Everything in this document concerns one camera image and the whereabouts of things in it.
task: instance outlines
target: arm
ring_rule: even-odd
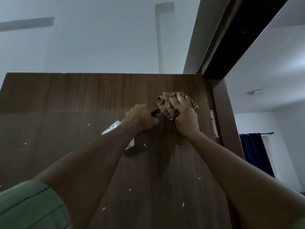
[[[305,216],[305,197],[210,140],[199,130],[189,102],[170,99],[179,110],[178,131],[198,151],[249,228],[290,228]]]
[[[34,180],[47,184],[61,197],[73,228],[86,228],[128,143],[158,123],[146,104],[137,104],[119,127],[67,154]]]

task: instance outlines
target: person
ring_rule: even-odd
[[[170,102],[180,113],[178,131],[204,159],[246,228],[305,228],[305,197],[210,140],[189,101],[177,97]],[[0,228],[86,228],[128,143],[158,123],[146,104],[137,104],[115,130],[2,192]]]

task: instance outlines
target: striped cloth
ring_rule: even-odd
[[[0,228],[71,229],[61,198],[37,181],[20,183],[0,193]]]

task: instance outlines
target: door hinge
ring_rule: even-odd
[[[213,128],[214,128],[214,136],[219,137],[218,132],[217,132],[216,121],[215,121],[213,109],[210,109],[210,113],[211,113],[211,119],[212,119],[212,124],[213,124]]]

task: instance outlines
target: person's left arm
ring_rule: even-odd
[[[73,228],[86,228],[126,146],[136,134],[158,123],[146,104],[137,104],[116,129],[67,154],[34,180],[47,184],[61,197]]]

